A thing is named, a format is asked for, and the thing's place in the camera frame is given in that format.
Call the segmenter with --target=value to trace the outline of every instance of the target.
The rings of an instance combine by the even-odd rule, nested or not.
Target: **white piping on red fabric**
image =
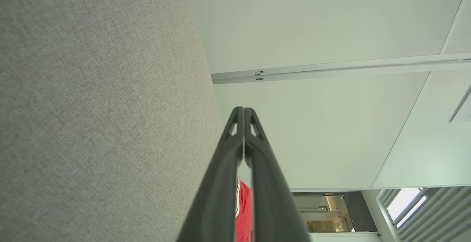
[[[239,216],[239,211],[240,211],[239,193],[240,193],[240,180],[239,180],[239,177],[237,177],[237,189],[235,191],[235,218]]]

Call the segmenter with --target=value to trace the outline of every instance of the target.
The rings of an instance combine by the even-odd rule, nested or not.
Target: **red cloth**
[[[252,194],[250,188],[239,180],[238,209],[235,217],[235,242],[249,242],[252,218]]]

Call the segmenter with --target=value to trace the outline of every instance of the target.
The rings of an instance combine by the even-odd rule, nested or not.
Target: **textured fabric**
[[[235,242],[249,242],[252,220],[252,194],[250,188],[239,180],[238,207],[239,214],[235,219]]]
[[[0,241],[173,241],[221,132],[188,0],[0,0]]]

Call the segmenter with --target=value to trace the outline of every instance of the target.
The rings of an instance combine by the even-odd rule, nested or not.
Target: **red garment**
[[[252,218],[252,194],[244,182],[237,179],[235,209],[235,242],[249,242]]]

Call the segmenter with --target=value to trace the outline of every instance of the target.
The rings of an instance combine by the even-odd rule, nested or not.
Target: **gray fabric panel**
[[[221,123],[188,0],[0,0],[0,241],[173,241]]]

